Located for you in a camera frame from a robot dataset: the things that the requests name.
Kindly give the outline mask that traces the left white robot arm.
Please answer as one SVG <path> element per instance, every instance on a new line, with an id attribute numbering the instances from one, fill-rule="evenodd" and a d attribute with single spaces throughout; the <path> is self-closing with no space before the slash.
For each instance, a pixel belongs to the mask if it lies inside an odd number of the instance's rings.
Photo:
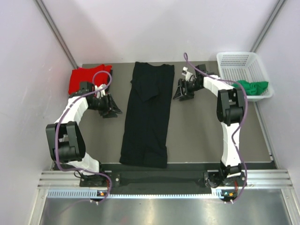
<path id="1" fill-rule="evenodd" d="M 87 110 L 99 112 L 104 119 L 116 118 L 122 113 L 112 95 L 106 92 L 107 88 L 107 84 L 80 82 L 79 90 L 69 95 L 62 115 L 45 128 L 50 156 L 57 167 L 67 171 L 63 165 L 69 165 L 78 178 L 96 186 L 110 182 L 101 163 L 87 153 L 79 124 Z"/>

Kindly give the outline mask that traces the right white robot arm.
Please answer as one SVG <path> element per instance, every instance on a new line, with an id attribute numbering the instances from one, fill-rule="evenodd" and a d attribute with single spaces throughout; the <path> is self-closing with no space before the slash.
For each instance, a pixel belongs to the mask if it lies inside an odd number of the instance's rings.
<path id="1" fill-rule="evenodd" d="M 223 130 L 223 153 L 218 172 L 207 172 L 204 180 L 207 186 L 217 188 L 231 185 L 242 178 L 242 160 L 239 155 L 240 125 L 245 114 L 245 99 L 240 87 L 233 87 L 217 75 L 205 74 L 205 65 L 195 67 L 195 73 L 183 67 L 184 78 L 178 80 L 173 99 L 185 101 L 193 99 L 195 92 L 207 89 L 217 97 L 217 119 Z"/>

